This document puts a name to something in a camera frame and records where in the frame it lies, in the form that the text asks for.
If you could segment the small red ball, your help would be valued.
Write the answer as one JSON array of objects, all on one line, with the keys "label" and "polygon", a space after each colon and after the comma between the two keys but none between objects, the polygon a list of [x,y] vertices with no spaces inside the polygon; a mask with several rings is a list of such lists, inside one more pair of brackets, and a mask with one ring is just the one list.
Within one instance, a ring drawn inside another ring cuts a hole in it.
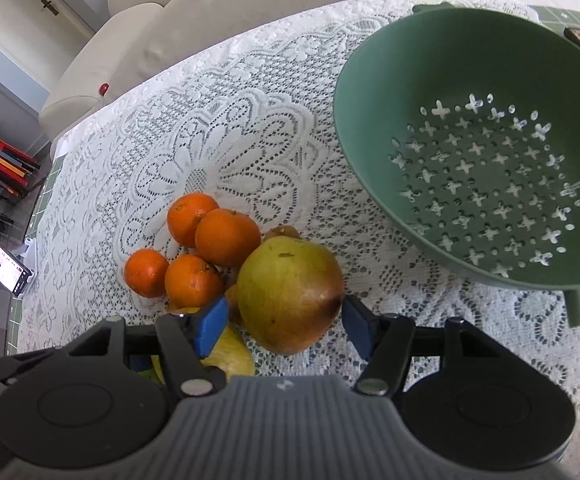
[{"label": "small red ball", "polygon": [[99,94],[100,96],[105,96],[109,89],[109,85],[105,82],[99,87]]}]

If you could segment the orange mandarin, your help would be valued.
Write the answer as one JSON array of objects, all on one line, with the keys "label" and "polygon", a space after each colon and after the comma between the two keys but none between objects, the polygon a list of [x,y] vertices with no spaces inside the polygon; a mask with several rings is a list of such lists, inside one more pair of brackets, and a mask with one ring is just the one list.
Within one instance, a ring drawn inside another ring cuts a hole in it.
[{"label": "orange mandarin", "polygon": [[185,248],[195,248],[197,226],[210,211],[217,209],[214,198],[204,193],[189,193],[179,197],[168,210],[166,224],[171,236]]},{"label": "orange mandarin", "polygon": [[194,241],[196,251],[207,262],[238,268],[261,245],[262,235],[246,214],[218,208],[201,219]]},{"label": "orange mandarin", "polygon": [[124,281],[137,295],[158,298],[165,294],[165,274],[170,263],[151,248],[133,252],[124,266]]},{"label": "orange mandarin", "polygon": [[197,255],[176,258],[165,273],[168,310],[200,309],[224,294],[224,281],[211,263]]}]

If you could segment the green colander bowl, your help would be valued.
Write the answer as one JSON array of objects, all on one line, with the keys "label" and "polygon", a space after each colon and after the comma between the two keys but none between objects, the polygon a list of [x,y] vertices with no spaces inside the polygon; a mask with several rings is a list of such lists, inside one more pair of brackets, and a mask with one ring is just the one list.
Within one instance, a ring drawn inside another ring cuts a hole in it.
[{"label": "green colander bowl", "polygon": [[493,286],[560,290],[580,325],[580,48],[524,18],[416,6],[343,67],[342,152],[427,256]]}]

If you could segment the yellow apple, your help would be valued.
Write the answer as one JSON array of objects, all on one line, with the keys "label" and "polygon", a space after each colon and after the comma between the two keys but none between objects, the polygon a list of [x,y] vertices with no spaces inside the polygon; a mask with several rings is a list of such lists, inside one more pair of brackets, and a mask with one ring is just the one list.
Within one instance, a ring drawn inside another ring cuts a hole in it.
[{"label": "yellow apple", "polygon": [[[164,315],[171,313],[193,314],[200,309],[183,309]],[[225,373],[228,382],[235,376],[252,376],[254,374],[254,363],[251,352],[240,335],[239,330],[232,325],[229,318],[227,326],[220,335],[220,339],[217,341],[210,356],[202,360],[202,363],[205,366],[215,365],[220,368]]]}]

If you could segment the white lace tablecloth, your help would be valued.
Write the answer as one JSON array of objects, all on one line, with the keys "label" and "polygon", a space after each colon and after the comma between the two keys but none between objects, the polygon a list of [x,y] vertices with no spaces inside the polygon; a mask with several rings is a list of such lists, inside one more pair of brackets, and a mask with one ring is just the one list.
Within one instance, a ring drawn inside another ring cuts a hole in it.
[{"label": "white lace tablecloth", "polygon": [[580,478],[580,327],[568,325],[562,296],[473,283],[426,258],[362,190],[333,130],[334,83],[351,51],[415,4],[442,1],[580,25],[580,0],[348,0],[164,70],[59,140],[28,229],[36,278],[11,306],[8,351],[65,344],[109,315],[151,322],[164,304],[127,288],[124,263],[144,247],[176,257],[168,207],[203,192],[263,229],[290,224],[328,246],[369,307],[423,326],[461,316],[534,365],[575,403],[563,461]]}]

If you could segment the small brown fruit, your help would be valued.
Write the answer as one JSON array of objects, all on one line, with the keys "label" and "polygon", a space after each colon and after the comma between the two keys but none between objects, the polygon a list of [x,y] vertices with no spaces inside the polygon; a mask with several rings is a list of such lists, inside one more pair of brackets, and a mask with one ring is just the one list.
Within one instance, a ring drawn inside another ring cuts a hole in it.
[{"label": "small brown fruit", "polygon": [[297,229],[295,229],[293,226],[288,226],[288,224],[285,224],[284,226],[276,226],[276,228],[267,231],[263,237],[263,240],[266,242],[266,240],[271,240],[274,237],[281,236],[295,238],[296,240],[301,239],[301,234]]}]

